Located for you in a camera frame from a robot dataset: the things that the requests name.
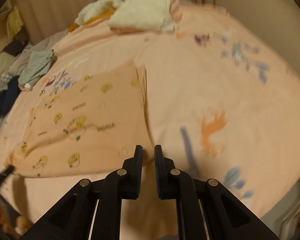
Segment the pink bedsheet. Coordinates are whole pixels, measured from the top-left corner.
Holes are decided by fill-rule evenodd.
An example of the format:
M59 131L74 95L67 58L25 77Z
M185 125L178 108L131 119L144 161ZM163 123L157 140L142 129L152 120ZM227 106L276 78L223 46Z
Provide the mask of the pink bedsheet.
M57 62L33 91L21 93L0 131L0 170L44 96L134 59L147 70L151 136L178 168L218 179L259 217L300 177L300 79L225 10L183 7L179 31L166 34L116 35L106 21L92 23L54 50ZM105 175L25 178L29 217L37 221L80 179ZM0 192L25 212L13 193L21 190L16 179L10 177ZM149 239L176 230L170 221L159 223L160 233ZM146 239L130 221L123 219L121 228Z

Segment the blue leaf print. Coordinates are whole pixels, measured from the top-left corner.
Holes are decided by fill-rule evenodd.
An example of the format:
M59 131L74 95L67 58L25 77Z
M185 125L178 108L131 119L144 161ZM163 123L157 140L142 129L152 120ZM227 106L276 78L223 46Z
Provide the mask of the blue leaf print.
M259 79L265 84L267 82L267 77L265 71L269 70L270 67L263 62L255 62L255 66L259 68Z
M199 179L200 178L200 171L197 167L197 163L194 159L193 153L192 153L192 147L190 138L188 136L188 132L185 127L180 127L180 132L183 138L183 142L185 145L186 150L186 157L188 159L190 169L188 169L186 172L193 178L193 179Z
M246 64L246 71L249 71L251 68L251 65L249 63Z
M227 52L226 50L223 50L223 51L221 52L220 57L221 57L221 58L223 58L223 57L228 57L228 52Z
M251 198L253 194L253 190L248 190L246 193L243 194L242 198Z
M253 54L258 54L259 53L259 51L260 51L260 49L259 48L252 48L252 53Z
M239 66L241 63L245 62L246 57L242 52L240 43L237 42L233 44L231 51L232 51L232 59L236 66Z
M218 33L213 33L213 37L219 41L222 41L223 45L227 45L228 39L225 36L222 36Z
M71 82L68 82L66 85L65 85L65 89L71 87Z
M240 169L239 168L232 168L228 171L226 178L225 178L225 184L231 185L235 183L240 177Z
M244 184L246 184L246 182L243 179L240 179L237 181L237 183L234 185L235 189L239 190L242 189Z

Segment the folded clothes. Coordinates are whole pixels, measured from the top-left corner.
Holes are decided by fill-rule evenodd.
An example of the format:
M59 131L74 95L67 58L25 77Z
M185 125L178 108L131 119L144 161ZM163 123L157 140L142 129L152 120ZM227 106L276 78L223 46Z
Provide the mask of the folded clothes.
M8 89L0 92L0 116L6 116L10 112L21 90L18 87L18 78L15 76L8 82Z
M19 57L11 64L9 67L8 73L10 76L19 76L21 72L26 68L26 66L29 63L29 59L31 56L31 53L33 51L41 51L45 49L51 49L57 42L59 42L61 39L63 39L67 35L67 31L62 31L59 33L56 33L48 38L46 38L43 41L40 41L38 44L29 47L29 49L26 50L26 48L23 50L23 52L19 55Z
M27 67L21 72L18 79L21 90L29 91L50 69L54 52L52 49L33 51Z
M178 0L124 0L108 25L119 33L174 31L181 16Z

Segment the yellow cloth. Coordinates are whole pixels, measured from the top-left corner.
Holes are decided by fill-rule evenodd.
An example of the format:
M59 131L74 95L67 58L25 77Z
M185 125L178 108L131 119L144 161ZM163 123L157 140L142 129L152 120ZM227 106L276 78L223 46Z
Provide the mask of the yellow cloth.
M137 144L152 152L145 87L144 67L128 61L46 97L8 163L25 177L54 177L116 170Z
M24 26L18 7L13 8L7 18L7 33L11 40Z

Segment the dark blue fabric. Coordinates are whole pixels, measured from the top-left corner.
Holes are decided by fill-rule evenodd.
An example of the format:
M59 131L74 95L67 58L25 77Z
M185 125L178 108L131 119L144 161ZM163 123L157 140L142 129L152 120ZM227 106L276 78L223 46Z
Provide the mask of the dark blue fabric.
M0 92L0 116L6 116L10 112L14 102L17 100L21 90L18 87L18 78L11 78L8 83L8 89Z

